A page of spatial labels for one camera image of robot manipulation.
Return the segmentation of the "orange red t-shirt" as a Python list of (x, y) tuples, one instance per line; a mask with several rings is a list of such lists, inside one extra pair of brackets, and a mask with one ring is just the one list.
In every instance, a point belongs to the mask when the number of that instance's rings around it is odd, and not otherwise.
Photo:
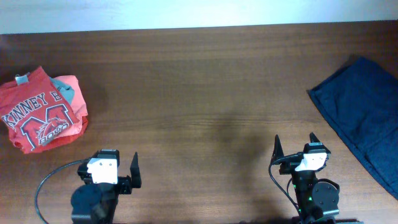
[(1, 85), (1, 121), (13, 145), (30, 154), (62, 145), (59, 135), (78, 118), (43, 68), (38, 67), (24, 83), (14, 80)]

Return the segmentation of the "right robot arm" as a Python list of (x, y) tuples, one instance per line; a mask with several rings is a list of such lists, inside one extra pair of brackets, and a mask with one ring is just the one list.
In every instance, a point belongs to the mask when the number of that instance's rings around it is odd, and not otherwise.
[(304, 145), (302, 152), (286, 156), (279, 137), (275, 136), (270, 165), (279, 166), (280, 175), (291, 176), (296, 200), (292, 200), (287, 189), (282, 189), (282, 192), (298, 211), (299, 223), (335, 223), (335, 216), (340, 212), (340, 186), (316, 176), (326, 167), (331, 152), (314, 133), (309, 137), (310, 142)]

